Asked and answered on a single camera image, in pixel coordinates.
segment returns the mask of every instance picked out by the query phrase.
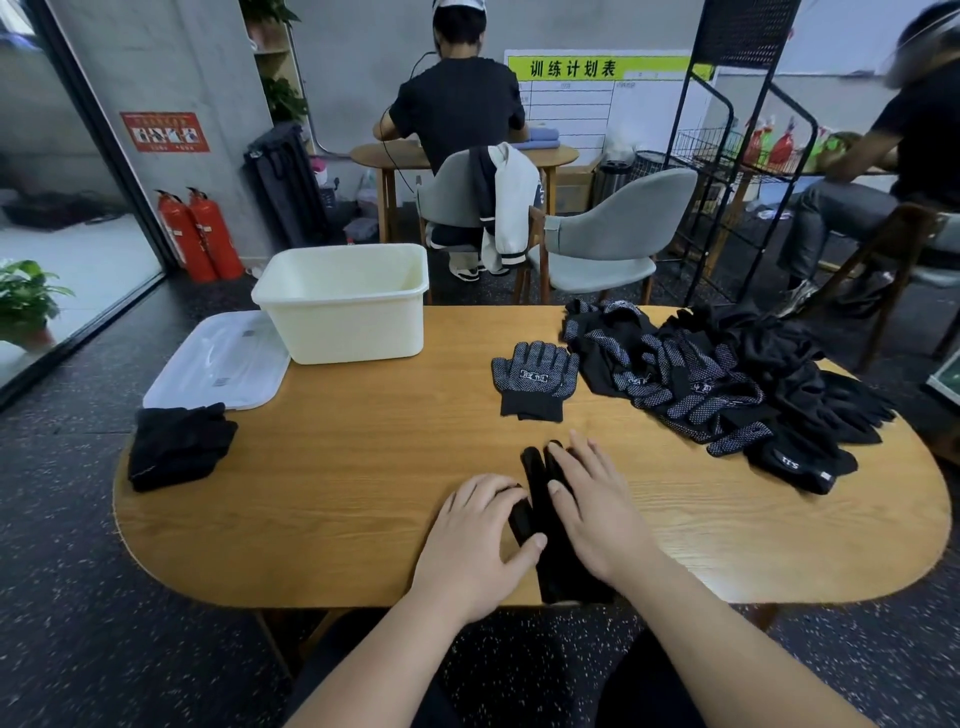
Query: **man in black t-shirt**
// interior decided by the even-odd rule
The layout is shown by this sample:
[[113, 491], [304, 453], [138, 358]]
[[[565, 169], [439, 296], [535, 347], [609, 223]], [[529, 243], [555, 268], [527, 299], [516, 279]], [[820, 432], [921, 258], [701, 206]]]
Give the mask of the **man in black t-shirt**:
[[[526, 141], [529, 132], [516, 74], [502, 63], [480, 58], [486, 0], [434, 0], [434, 9], [440, 62], [400, 87], [396, 101], [374, 125], [373, 136], [388, 141], [415, 133], [436, 174], [452, 154]], [[461, 280], [478, 280], [478, 266], [477, 254], [451, 254], [450, 272]]]
[[[960, 212], [960, 0], [934, 5], [907, 26], [887, 83], [900, 93], [798, 201], [780, 254], [790, 281], [778, 316], [795, 313], [816, 293], [813, 274], [831, 232], [866, 241], [906, 201]], [[899, 175], [891, 194], [852, 184], [874, 166]], [[941, 258], [927, 263], [960, 267]], [[892, 281], [887, 272], [869, 273], [858, 282], [861, 298], [876, 297]]]

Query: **wooden table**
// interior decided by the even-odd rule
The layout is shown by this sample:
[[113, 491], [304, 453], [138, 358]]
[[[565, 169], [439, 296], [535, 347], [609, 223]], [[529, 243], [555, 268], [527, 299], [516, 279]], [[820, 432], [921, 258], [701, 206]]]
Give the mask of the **wooden table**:
[[[379, 210], [380, 242], [396, 242], [396, 170], [430, 169], [423, 148], [415, 141], [401, 139], [363, 144], [350, 152], [350, 158], [364, 167], [376, 170], [376, 200]], [[530, 149], [525, 154], [545, 177], [544, 197], [548, 215], [557, 213], [557, 167], [577, 160], [580, 153], [572, 147], [561, 145], [559, 149]]]
[[[673, 312], [645, 310], [655, 323]], [[882, 445], [851, 447], [859, 471], [816, 497], [742, 455], [712, 458], [583, 381], [562, 425], [501, 418], [491, 360], [517, 341], [556, 341], [562, 317], [552, 306], [430, 306], [418, 356], [291, 364], [273, 401], [230, 413], [239, 432], [206, 480], [136, 494], [122, 458], [114, 510], [127, 548], [170, 589], [213, 604], [390, 605], [454, 488], [475, 473], [525, 484], [523, 449], [576, 427], [626, 475], [660, 545], [728, 602], [874, 599], [937, 563], [948, 492], [902, 419]], [[516, 550], [509, 528], [503, 544]], [[507, 603], [540, 604], [532, 572]]]

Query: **black glove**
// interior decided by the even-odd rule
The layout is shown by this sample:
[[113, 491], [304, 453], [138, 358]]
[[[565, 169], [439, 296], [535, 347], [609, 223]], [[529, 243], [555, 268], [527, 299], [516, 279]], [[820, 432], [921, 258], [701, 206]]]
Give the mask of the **black glove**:
[[493, 385], [503, 396], [500, 415], [521, 420], [564, 421], [564, 400], [577, 388], [580, 356], [556, 344], [519, 343], [510, 361], [492, 362]]
[[533, 506], [522, 500], [514, 506], [510, 516], [510, 527], [521, 546], [535, 533], [546, 535], [546, 548], [537, 563], [540, 596], [546, 604], [560, 601], [611, 604], [615, 592], [587, 571], [577, 558], [564, 523], [553, 506], [547, 483], [559, 480], [569, 490], [564, 471], [549, 450], [544, 450], [544, 457], [545, 463], [536, 448], [527, 448], [523, 452], [520, 459], [527, 473]]
[[141, 409], [127, 477], [138, 493], [205, 478], [227, 455], [237, 423], [222, 404], [198, 409]]

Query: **wooden chair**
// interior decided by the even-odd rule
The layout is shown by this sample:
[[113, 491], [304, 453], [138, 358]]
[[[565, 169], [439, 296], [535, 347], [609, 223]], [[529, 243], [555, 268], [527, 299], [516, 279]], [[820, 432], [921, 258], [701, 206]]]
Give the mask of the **wooden chair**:
[[[811, 297], [800, 315], [808, 316], [826, 305], [853, 270], [871, 257], [895, 260], [897, 273], [894, 282], [880, 306], [870, 339], [856, 366], [859, 373], [867, 371], [876, 358], [890, 315], [911, 281], [937, 288], [960, 288], [960, 271], [918, 264], [921, 252], [927, 247], [960, 254], [960, 215], [945, 214], [913, 203], [900, 205], [874, 237], [860, 246], [827, 284]], [[953, 319], [934, 356], [943, 358], [958, 333], [960, 313]]]
[[669, 245], [693, 195], [697, 174], [671, 169], [620, 189], [581, 215], [557, 217], [530, 208], [527, 264], [516, 278], [514, 303], [529, 303], [531, 278], [540, 282], [540, 303], [552, 288], [565, 293], [600, 292], [601, 300], [622, 285], [644, 281], [650, 302], [654, 256]]

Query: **forearm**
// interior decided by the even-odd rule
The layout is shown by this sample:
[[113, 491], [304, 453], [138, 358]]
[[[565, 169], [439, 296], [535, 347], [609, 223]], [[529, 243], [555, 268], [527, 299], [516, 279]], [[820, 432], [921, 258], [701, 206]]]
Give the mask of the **forearm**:
[[288, 728], [409, 726], [461, 625], [409, 593], [331, 672]]
[[644, 559], [621, 593], [657, 636], [709, 728], [872, 725], [664, 554]]

